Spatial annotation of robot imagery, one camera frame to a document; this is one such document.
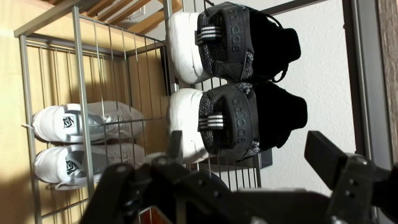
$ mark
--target black shoelace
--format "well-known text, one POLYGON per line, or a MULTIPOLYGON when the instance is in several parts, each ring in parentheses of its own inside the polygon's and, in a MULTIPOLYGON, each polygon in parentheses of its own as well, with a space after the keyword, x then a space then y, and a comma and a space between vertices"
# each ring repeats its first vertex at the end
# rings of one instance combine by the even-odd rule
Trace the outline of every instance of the black shoelace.
MULTIPOLYGON (((281 25, 281 22, 279 22, 274 16, 268 15, 268 14, 266 14, 266 16, 268 16, 269 19, 271 19, 271 20, 278 25, 279 29, 284 29, 284 26, 281 25)), ((288 74, 288 69, 289 69, 289 64, 286 64, 286 66, 285 66, 285 69, 284 69, 284 71, 283 71, 283 74, 281 74, 281 76, 280 76, 279 80, 275 80, 275 76, 273 77, 273 82, 278 83, 278 82, 283 81, 283 80, 285 78, 286 74, 288 74)))

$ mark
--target metal rod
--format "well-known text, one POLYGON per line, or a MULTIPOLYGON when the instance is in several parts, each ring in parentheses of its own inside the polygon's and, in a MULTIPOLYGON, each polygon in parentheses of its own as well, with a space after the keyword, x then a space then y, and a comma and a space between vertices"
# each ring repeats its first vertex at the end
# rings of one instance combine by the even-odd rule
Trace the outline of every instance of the metal rod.
POLYGON ((40 64, 40 81, 41 81, 41 95, 43 95, 43 105, 44 105, 44 108, 47 106, 47 102, 46 102, 46 82, 45 82, 45 76, 43 75, 44 74, 44 59, 43 59, 43 49, 39 49, 39 64, 40 64))
POLYGON ((66 210, 66 209, 70 209, 70 208, 74 208, 74 207, 76 207, 76 205, 82 204, 82 203, 86 203, 87 200, 89 200, 89 198, 86 198, 86 199, 80 199, 79 202, 76 202, 76 203, 74 203, 74 204, 70 204, 70 205, 66 205, 66 207, 64 207, 64 208, 60 208, 60 209, 52 210, 52 212, 50 212, 50 213, 46 213, 46 214, 43 215, 43 218, 51 217, 51 215, 57 214, 57 213, 60 213, 60 212, 64 212, 64 210, 66 210))
POLYGON ((172 0, 166 0, 166 4, 164 4, 164 18, 166 18, 164 21, 166 22, 168 22, 169 18, 172 16, 172 11, 173 11, 172 0))
POLYGON ((244 168, 244 167, 242 167, 242 168, 240 168, 242 183, 243 183, 243 187, 245 188, 245 187, 246 187, 246 184, 245 184, 245 173, 244 173, 244 171, 245 171, 245 168, 244 168))
MULTIPOLYGON (((123 30, 123 29, 121 29, 121 26, 107 24, 105 21, 96 20, 96 19, 92 19, 92 18, 87 18, 85 15, 81 15, 80 18, 81 18, 81 20, 87 20, 87 21, 91 21, 91 22, 96 22, 96 24, 100 24, 100 25, 105 25, 105 26, 116 29, 116 30, 123 30)), ((141 36, 141 37, 147 37, 147 39, 151 39, 151 40, 154 40, 154 41, 159 41, 158 39, 154 39, 154 37, 151 37, 151 36, 146 36, 146 35, 142 35, 142 34, 136 34, 136 32, 132 32, 132 31, 128 31, 128 30, 125 30, 125 31, 128 32, 128 34, 132 34, 132 35, 137 35, 137 36, 141 36)))
POLYGON ((232 176, 230 176, 230 169, 229 169, 229 162, 227 163, 227 174, 228 174, 228 188, 232 188, 232 176))
POLYGON ((250 179, 250 168, 248 167, 248 179, 249 179, 249 188, 251 188, 251 179, 250 179))
POLYGON ((261 188, 260 159, 261 159, 261 156, 260 156, 260 154, 258 154, 258 156, 254 157, 254 163, 255 163, 255 168, 256 168, 258 188, 261 188))
MULTIPOLYGON (((41 46, 39 44, 45 44, 46 46, 61 46, 59 47, 60 50, 62 50, 62 47, 66 47, 66 49, 74 49, 75 47, 75 41, 71 41, 71 40, 66 40, 66 39, 59 39, 59 37, 52 37, 52 36, 46 36, 46 35, 39 35, 39 34, 33 34, 30 37, 29 37, 29 45, 31 46, 41 46)), ((89 45, 89 44, 82 44, 82 49, 87 52, 95 52, 95 51, 98 51, 101 54, 106 54, 106 55, 110 55, 111 54, 111 50, 110 49, 103 49, 103 47, 97 47, 97 46, 94 46, 94 45, 89 45)), ((123 57, 123 52, 121 51, 116 51, 113 50, 113 55, 117 56, 117 57, 123 57)))
POLYGON ((130 62, 128 62, 128 56, 127 56, 127 51, 126 51, 126 39, 125 39, 125 30, 122 30, 122 41, 123 41, 123 60, 125 60, 125 65, 126 65, 126 75, 127 75, 127 86, 128 86, 128 100, 127 102, 130 103, 130 106, 133 106, 133 91, 132 91, 132 75, 131 75, 131 67, 130 67, 130 62))
POLYGON ((209 177, 212 177, 212 162, 210 162, 210 158, 208 158, 208 171, 209 171, 209 177))
POLYGON ((98 66, 98 80, 100 80, 100 90, 101 90, 101 103, 102 103, 102 116, 105 116, 103 112, 103 67, 102 67, 102 60, 100 56, 100 44, 98 44, 98 37, 97 37, 97 25, 96 22, 94 24, 94 29, 95 29, 95 40, 96 40, 96 59, 97 59, 97 66, 98 66))
POLYGON ((194 3, 194 13, 198 13, 197 0, 193 0, 194 3))
POLYGON ((237 189, 239 188, 238 186, 238 167, 237 167, 237 162, 234 162, 234 167, 235 167, 235 183, 237 183, 237 189))
POLYGON ((52 54, 52 64, 54 64, 54 82, 55 83, 55 91, 56 95, 56 102, 54 105, 60 105, 60 69, 59 69, 59 54, 57 51, 54 51, 52 54))
MULTIPOLYGON (((30 90, 30 78, 29 78, 29 64, 28 64, 28 45, 26 36, 20 36, 20 57, 23 66, 23 82, 24 82, 24 98, 25 98, 25 116, 26 123, 33 123, 33 102, 31 102, 31 90, 30 90)), ((31 174, 31 187, 34 193, 34 215, 35 223, 41 224, 41 204, 40 204, 40 189, 38 179, 35 178, 35 158, 36 158, 36 147, 35 147, 35 134, 31 128, 26 130, 28 132, 28 148, 29 148, 29 163, 30 163, 30 174, 31 174)))
POLYGON ((72 93, 72 66, 71 66, 71 59, 70 59, 70 54, 65 54, 66 56, 66 74, 67 74, 67 77, 69 77, 69 85, 70 85, 70 101, 74 101, 74 93, 72 93))
POLYGON ((265 9, 261 13, 270 14, 270 15, 284 14, 288 11, 297 10, 300 8, 319 4, 322 1, 326 1, 326 0, 294 0, 281 5, 276 5, 274 8, 265 9))
MULTIPOLYGON (((388 100, 383 71, 377 1, 352 0, 353 34, 363 115, 367 157, 375 164, 393 166, 388 100)), ((372 209, 376 222, 392 223, 378 208, 372 209)))
POLYGON ((79 88, 80 88, 80 105, 82 111, 82 127, 84 127, 84 144, 85 144, 85 161, 86 161, 86 173, 87 173, 87 190, 89 198, 95 193, 94 182, 94 167, 92 167, 92 153, 91 153, 91 138, 89 127, 89 108, 87 108, 87 93, 85 82, 85 70, 84 70, 84 52, 82 52, 82 39, 80 29, 80 11, 77 6, 74 6, 74 34, 75 34, 75 51, 76 51, 76 65, 79 75, 79 88))
POLYGON ((29 36, 33 32, 38 31, 39 29, 51 24, 52 21, 65 16, 71 11, 72 8, 86 10, 100 0, 69 0, 62 1, 61 4, 54 6, 52 9, 47 10, 46 13, 41 14, 40 16, 30 20, 30 22, 23 25, 21 27, 14 31, 14 36, 19 37, 21 35, 29 36))
POLYGON ((153 97, 152 97, 152 85, 151 85, 151 71, 149 71, 149 56, 148 56, 148 50, 147 50, 147 39, 145 37, 145 47, 146 47, 146 66, 147 66, 147 80, 148 80, 148 92, 149 92, 149 105, 151 105, 151 117, 153 118, 153 97))
POLYGON ((138 49, 127 51, 126 54, 127 54, 128 56, 133 56, 133 55, 137 55, 137 54, 140 55, 140 54, 145 54, 145 52, 147 52, 147 51, 162 49, 163 45, 164 45, 164 42, 158 41, 158 42, 154 42, 154 44, 151 44, 151 45, 146 45, 146 46, 142 46, 142 47, 138 47, 138 49))
POLYGON ((218 169, 219 169, 219 177, 220 177, 220 179, 223 179, 222 178, 220 154, 217 156, 217 166, 218 166, 218 169))

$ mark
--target shoe upper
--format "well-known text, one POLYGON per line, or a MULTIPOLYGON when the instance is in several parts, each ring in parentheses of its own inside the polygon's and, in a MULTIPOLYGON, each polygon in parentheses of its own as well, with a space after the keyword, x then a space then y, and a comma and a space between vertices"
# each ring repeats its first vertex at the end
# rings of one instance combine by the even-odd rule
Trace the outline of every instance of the shoe upper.
POLYGON ((254 85, 259 111, 261 149, 283 147, 294 130, 307 123, 307 103, 269 82, 254 85))
POLYGON ((233 81, 268 81, 300 57, 295 30, 244 5, 223 3, 199 15, 197 45, 210 76, 233 81))

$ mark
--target shoe sole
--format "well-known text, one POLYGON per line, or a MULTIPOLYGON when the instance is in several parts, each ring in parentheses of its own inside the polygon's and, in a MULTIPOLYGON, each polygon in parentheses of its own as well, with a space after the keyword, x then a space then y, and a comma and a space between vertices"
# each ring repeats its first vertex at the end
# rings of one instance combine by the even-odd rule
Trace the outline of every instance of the shoe sole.
POLYGON ((182 88, 173 93, 169 106, 169 130, 182 131, 181 157, 186 163, 200 162, 209 157, 198 132, 199 105, 203 93, 182 88))
POLYGON ((196 45, 197 13, 176 13, 168 21, 171 59, 176 75, 187 83, 210 78, 203 70, 199 49, 196 45))

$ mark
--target shoe rack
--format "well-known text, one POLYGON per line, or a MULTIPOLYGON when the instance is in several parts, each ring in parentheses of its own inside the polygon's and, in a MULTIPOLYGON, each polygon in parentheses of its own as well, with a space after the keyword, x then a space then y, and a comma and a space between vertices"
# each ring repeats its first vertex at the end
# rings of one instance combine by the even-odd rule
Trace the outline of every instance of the shoe rack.
MULTIPOLYGON (((181 9, 182 5, 176 6, 176 3, 166 1, 166 8, 169 5, 168 9, 181 9)), ((164 152, 169 138, 169 96, 176 85, 183 83, 176 83, 168 72, 164 41, 133 32, 133 27, 121 29, 89 15, 90 10, 105 4, 103 0, 65 0, 50 4, 55 6, 15 30, 15 37, 20 42, 24 78, 35 223, 77 223, 96 188, 90 166, 92 143, 87 128, 87 103, 118 101, 141 111, 145 120, 130 122, 146 122, 146 126, 138 137, 130 139, 131 143, 142 146, 147 154, 164 152), (62 144, 38 139, 31 123, 38 111, 66 103, 80 103, 82 108, 87 187, 55 190, 54 186, 35 177, 35 158, 41 151, 62 144)), ((167 9, 162 11, 163 16, 169 13, 167 9)), ((156 21, 163 20, 158 13, 156 15, 154 18, 161 18, 156 21)), ((220 80, 209 82, 212 83, 197 87, 205 90, 224 83, 220 80)), ((187 164, 187 168, 223 177, 232 189, 259 188, 259 167, 266 166, 264 162, 269 164, 259 158, 248 164, 213 158, 187 164)))

